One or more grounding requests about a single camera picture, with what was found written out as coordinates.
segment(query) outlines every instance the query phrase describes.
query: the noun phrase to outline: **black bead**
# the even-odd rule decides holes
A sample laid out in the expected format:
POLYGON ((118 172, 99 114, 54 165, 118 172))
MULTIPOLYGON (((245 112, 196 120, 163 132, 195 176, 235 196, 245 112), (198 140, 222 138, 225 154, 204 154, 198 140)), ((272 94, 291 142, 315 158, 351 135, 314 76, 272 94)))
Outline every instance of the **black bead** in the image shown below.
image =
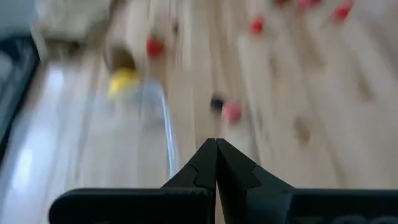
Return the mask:
POLYGON ((178 22, 177 22, 177 21, 174 22, 174 25, 173 25, 173 32, 174 32, 175 35, 178 34, 178 22))
POLYGON ((211 103, 210 103, 211 109, 216 111, 221 111, 223 109, 223 105, 224 105, 224 100, 222 98, 216 95, 213 95, 213 97, 211 97, 211 103))

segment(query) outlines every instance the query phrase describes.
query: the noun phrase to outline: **beige object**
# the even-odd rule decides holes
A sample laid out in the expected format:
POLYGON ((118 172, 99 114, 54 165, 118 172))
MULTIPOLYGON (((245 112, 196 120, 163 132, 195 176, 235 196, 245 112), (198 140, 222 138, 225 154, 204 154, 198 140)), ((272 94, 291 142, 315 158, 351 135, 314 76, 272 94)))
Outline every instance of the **beige object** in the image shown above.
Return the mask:
POLYGON ((97 45, 109 27, 112 0, 39 0, 32 25, 40 58, 52 45, 97 45))

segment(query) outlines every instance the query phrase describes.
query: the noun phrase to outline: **red bead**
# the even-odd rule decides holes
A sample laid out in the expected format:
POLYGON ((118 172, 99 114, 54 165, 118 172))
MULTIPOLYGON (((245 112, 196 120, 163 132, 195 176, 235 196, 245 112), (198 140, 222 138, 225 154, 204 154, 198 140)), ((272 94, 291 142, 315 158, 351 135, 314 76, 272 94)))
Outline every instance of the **red bead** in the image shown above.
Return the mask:
POLYGON ((340 6, 338 6, 335 9, 335 12, 333 13, 333 18, 335 19, 336 22, 344 21, 348 17, 348 14, 349 12, 351 12, 352 8, 353 8, 353 1, 342 3, 340 6))
POLYGON ((239 103, 225 103, 221 115, 228 123, 236 123, 242 117, 241 105, 239 103))
POLYGON ((250 30, 252 34, 260 34, 262 32, 262 28, 264 26, 264 18, 259 16, 253 20, 250 25, 250 30))
POLYGON ((321 2, 322 2, 322 0, 308 0, 308 3, 309 3, 310 6, 314 6, 314 5, 319 4, 321 2))
POLYGON ((155 39, 147 39, 147 55, 150 57, 156 57, 162 54, 164 51, 163 43, 155 39))
POLYGON ((278 6, 283 5, 283 3, 285 3, 285 2, 286 2, 286 0, 275 0, 275 4, 278 6))
POLYGON ((305 11, 310 5, 310 0, 298 0, 297 2, 297 9, 300 12, 305 11))

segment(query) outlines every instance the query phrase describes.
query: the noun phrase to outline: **yellow object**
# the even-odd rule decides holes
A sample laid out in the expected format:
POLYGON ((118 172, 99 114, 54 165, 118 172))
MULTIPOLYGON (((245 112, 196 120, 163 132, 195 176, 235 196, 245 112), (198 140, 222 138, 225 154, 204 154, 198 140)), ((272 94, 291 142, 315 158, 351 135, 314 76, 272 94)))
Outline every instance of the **yellow object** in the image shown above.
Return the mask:
POLYGON ((109 96, 116 96, 117 94, 135 87, 140 83, 140 76, 135 70, 128 68, 121 68, 111 75, 109 83, 109 96))

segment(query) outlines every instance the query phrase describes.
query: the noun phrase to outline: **red ball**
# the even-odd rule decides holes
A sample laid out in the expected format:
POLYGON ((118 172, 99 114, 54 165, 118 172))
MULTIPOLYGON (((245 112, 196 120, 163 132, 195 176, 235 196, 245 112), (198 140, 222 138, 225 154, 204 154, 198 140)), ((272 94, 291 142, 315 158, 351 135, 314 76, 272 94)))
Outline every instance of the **red ball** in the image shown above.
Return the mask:
POLYGON ((228 123, 236 123, 242 117, 241 105, 239 103, 225 103, 221 115, 228 123))

